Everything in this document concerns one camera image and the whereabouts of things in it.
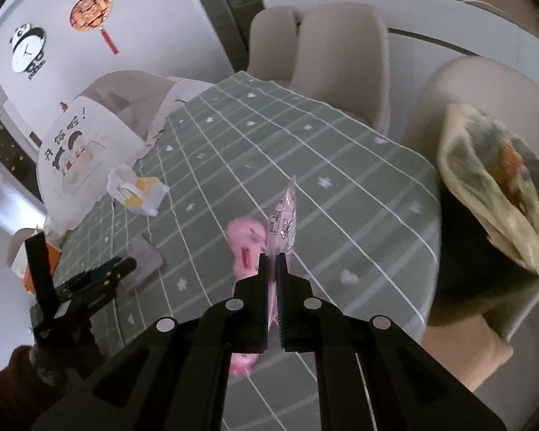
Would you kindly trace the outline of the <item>beige chair far left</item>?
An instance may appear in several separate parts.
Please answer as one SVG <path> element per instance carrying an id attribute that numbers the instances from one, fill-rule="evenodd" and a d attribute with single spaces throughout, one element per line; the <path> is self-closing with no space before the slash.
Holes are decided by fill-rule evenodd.
<path id="1" fill-rule="evenodd" d="M 288 7 L 259 12 L 251 22 L 247 72 L 262 81 L 291 82 L 298 51 L 298 24 Z"/>

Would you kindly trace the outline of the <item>green checkered tablecloth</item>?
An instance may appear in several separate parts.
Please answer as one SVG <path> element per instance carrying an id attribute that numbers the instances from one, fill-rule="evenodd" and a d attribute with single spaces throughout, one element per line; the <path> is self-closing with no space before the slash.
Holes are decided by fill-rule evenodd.
<path id="1" fill-rule="evenodd" d="M 169 189 L 155 218 L 102 199 L 66 237 L 54 279 L 124 255 L 145 236 L 157 274 L 93 317 L 115 355 L 163 316 L 185 322 L 231 296 L 225 229 L 266 222 L 294 183 L 297 235 L 289 269 L 350 316 L 383 314 L 421 339 L 435 292 L 437 173 L 420 154 L 324 103 L 238 73 L 171 114 L 135 171 Z"/>

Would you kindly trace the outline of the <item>pink candy wrapper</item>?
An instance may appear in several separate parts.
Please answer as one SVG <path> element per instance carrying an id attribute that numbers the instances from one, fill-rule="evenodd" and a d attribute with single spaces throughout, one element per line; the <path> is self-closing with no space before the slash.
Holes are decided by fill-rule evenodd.
<path id="1" fill-rule="evenodd" d="M 276 295 L 276 257 L 279 254 L 291 259 L 296 239 L 297 202 L 296 202 L 296 176 L 293 176 L 275 209 L 268 218 L 267 250 L 270 275 L 268 276 L 268 330 L 273 324 L 278 324 L 278 307 Z"/>

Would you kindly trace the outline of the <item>beige chair middle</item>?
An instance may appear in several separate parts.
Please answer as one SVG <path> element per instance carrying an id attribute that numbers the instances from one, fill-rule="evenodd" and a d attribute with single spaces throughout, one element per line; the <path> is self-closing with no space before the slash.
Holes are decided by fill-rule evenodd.
<path id="1" fill-rule="evenodd" d="M 390 129 L 390 44 L 379 12 L 340 2 L 307 13 L 289 89 L 325 102 L 379 133 Z"/>

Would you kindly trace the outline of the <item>white yellow paper box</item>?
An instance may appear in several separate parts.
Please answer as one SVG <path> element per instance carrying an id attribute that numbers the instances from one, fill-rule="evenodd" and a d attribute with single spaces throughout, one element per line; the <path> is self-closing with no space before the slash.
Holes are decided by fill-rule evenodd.
<path id="1" fill-rule="evenodd" d="M 121 164 L 109 173 L 107 192 L 126 210 L 138 215 L 156 217 L 169 187 L 157 177 L 140 177 L 132 168 Z"/>

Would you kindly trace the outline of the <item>panda wall clock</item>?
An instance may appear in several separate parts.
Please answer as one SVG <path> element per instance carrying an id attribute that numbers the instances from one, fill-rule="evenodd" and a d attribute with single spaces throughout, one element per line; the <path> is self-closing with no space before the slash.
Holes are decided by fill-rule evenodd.
<path id="1" fill-rule="evenodd" d="M 26 73 L 31 81 L 45 64 L 45 41 L 45 31 L 41 27 L 34 27 L 31 23 L 17 27 L 9 40 L 12 70 L 18 74 Z"/>

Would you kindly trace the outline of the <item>red chinese knot ornament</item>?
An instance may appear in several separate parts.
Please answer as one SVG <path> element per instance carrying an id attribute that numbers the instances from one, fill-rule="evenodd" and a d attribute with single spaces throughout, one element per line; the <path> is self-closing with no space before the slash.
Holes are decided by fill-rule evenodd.
<path id="1" fill-rule="evenodd" d="M 70 11 L 69 22 L 78 32 L 97 30 L 114 55 L 119 49 L 104 28 L 112 12 L 112 0 L 77 0 Z"/>

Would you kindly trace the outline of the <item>beige chair near bin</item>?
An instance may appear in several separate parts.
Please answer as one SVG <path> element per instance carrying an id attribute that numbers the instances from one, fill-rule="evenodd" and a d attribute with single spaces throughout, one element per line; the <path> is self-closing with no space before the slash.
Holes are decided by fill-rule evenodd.
<path id="1" fill-rule="evenodd" d="M 451 60 L 424 85 L 402 138 L 406 147 L 436 168 L 440 204 L 436 156 L 446 111 L 452 104 L 470 105 L 501 122 L 539 157 L 539 86 L 515 69 L 482 56 Z M 511 339 L 538 301 L 539 288 L 533 288 L 470 317 L 483 320 L 501 339 Z"/>

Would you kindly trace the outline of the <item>beige chair behind cover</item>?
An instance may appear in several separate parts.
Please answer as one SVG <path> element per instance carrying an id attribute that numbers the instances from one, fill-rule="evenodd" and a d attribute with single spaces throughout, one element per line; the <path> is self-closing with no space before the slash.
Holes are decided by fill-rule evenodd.
<path id="1" fill-rule="evenodd" d="M 158 111 L 175 82 L 137 70 L 108 73 L 79 96 L 93 100 L 118 116 L 143 140 L 149 140 Z"/>

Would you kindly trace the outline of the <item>pink caterpillar toy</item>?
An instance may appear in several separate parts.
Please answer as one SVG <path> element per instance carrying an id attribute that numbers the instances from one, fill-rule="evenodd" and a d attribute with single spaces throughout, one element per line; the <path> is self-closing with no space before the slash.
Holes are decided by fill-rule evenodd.
<path id="1" fill-rule="evenodd" d="M 236 218 L 227 225 L 226 237 L 234 254 L 234 280 L 256 275 L 259 257 L 266 252 L 267 246 L 264 225 L 250 217 Z M 234 353 L 231 356 L 230 376 L 249 376 L 259 358 L 259 353 Z"/>

